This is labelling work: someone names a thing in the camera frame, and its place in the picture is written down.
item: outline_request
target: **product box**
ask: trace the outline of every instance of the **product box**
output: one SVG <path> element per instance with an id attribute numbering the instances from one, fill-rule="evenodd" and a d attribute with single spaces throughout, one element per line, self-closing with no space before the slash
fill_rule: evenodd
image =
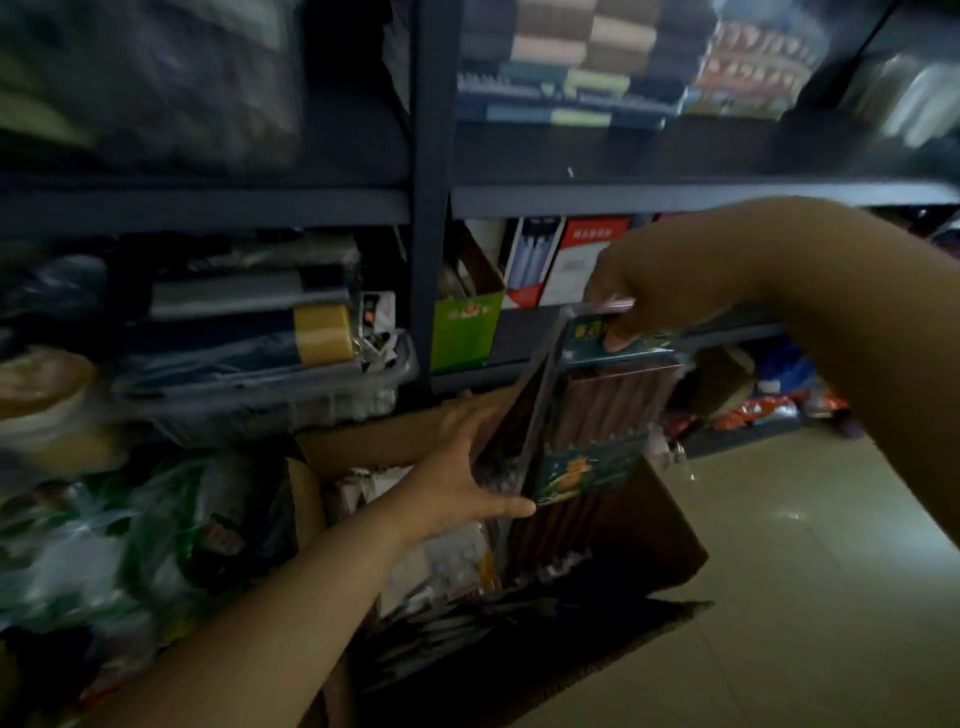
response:
<path id="1" fill-rule="evenodd" d="M 507 226 L 500 267 L 507 284 L 504 308 L 534 308 L 564 232 L 563 217 L 521 217 Z"/>
<path id="2" fill-rule="evenodd" d="M 540 305 L 582 301 L 597 257 L 630 228 L 630 223 L 630 216 L 567 218 Z"/>
<path id="3" fill-rule="evenodd" d="M 449 259 L 456 261 L 458 269 L 458 273 L 454 273 L 452 265 L 444 266 L 447 275 L 455 277 L 451 287 L 464 285 L 468 290 L 437 301 L 430 360 L 432 374 L 487 366 L 503 305 L 503 278 L 463 223 L 447 226 L 446 246 Z"/>
<path id="4" fill-rule="evenodd" d="M 299 436 L 305 464 L 291 463 L 290 479 L 301 547 L 324 530 L 320 490 L 350 468 L 418 462 L 469 413 L 502 406 L 515 397 L 516 388 L 497 390 L 365 425 Z M 494 628 L 479 643 L 375 692 L 353 687 L 358 636 L 318 698 L 318 712 L 326 714 L 327 725 L 379 726 L 408 715 L 419 716 L 428 727 L 508 726 L 549 696 L 692 619 L 701 605 L 648 598 L 651 592 L 686 582 L 707 554 L 646 461 L 637 465 L 624 487 L 596 497 L 602 502 L 590 516 L 592 558 L 548 587 L 560 593 L 527 597 L 535 603 L 544 598 L 549 603 L 574 600 L 585 608 L 564 619 L 545 619 L 539 610 L 529 620 L 518 613 L 516 621 Z M 548 523 L 581 502 L 589 501 L 548 506 L 532 519 L 515 523 L 527 526 L 533 550 L 544 551 L 551 540 Z M 522 602 L 523 592 L 517 598 Z M 438 695 L 445 705 L 471 708 L 424 711 Z M 477 695 L 485 697 L 477 701 Z"/>

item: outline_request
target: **floor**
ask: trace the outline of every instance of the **floor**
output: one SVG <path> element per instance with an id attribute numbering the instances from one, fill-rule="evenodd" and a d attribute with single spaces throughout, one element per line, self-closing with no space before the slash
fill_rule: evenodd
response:
<path id="1" fill-rule="evenodd" d="M 710 560 L 693 623 L 515 728 L 960 726 L 960 553 L 867 440 L 817 429 L 666 479 Z"/>

